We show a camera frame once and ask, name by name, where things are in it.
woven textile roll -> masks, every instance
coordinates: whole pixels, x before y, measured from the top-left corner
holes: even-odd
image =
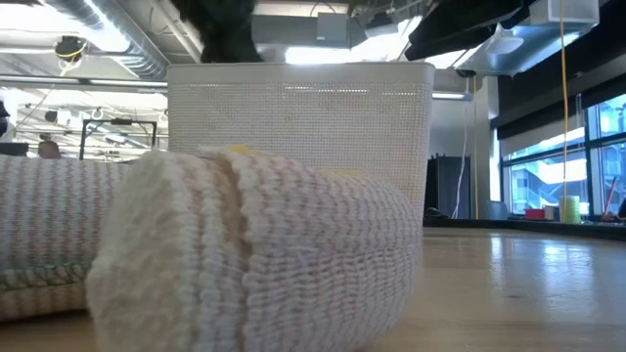
[[[0,155],[0,321],[86,307],[83,282],[128,167]]]
[[[103,352],[366,346],[411,293],[419,219],[384,182],[289,158],[146,154],[119,187],[87,279],[98,343]]]

white woven basket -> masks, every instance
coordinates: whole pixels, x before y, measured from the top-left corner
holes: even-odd
[[[198,146],[244,144],[383,178],[417,201],[434,72],[406,63],[173,66],[169,148],[196,154]]]

white knitted fabric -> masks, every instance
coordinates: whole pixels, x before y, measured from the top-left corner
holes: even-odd
[[[410,295],[419,215],[384,182],[288,158],[146,154],[120,185],[87,280],[99,345],[365,346]]]
[[[0,155],[0,321],[86,307],[83,281],[127,169]]]

glass window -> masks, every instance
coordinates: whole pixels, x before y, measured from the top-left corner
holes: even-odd
[[[592,133],[592,138],[608,137],[614,134],[626,132],[624,109],[626,109],[626,94],[615,97],[591,108],[591,125],[596,125],[596,132]]]
[[[587,159],[584,152],[567,155],[567,194],[580,197],[581,214],[589,214]],[[559,205],[563,195],[563,155],[556,155],[509,167],[511,212]]]
[[[568,145],[584,143],[584,142],[585,142],[585,127],[579,127],[567,133]],[[556,137],[541,141],[540,143],[534,146],[530,146],[528,148],[522,149],[521,151],[517,151],[515,153],[509,154],[509,160],[515,159],[517,157],[533,155],[533,154],[546,152],[546,151],[552,151],[557,148],[563,148],[563,144],[564,144],[564,134],[560,134]]]
[[[615,190],[610,199],[608,211],[617,214],[619,206],[626,199],[626,143],[603,147],[599,152],[602,161],[602,211],[604,212],[613,181],[615,181]]]

wooden table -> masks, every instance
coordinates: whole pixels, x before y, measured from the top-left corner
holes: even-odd
[[[375,351],[626,350],[626,243],[426,229],[420,258],[406,317]],[[2,352],[91,352],[93,338],[85,314],[0,325]]]

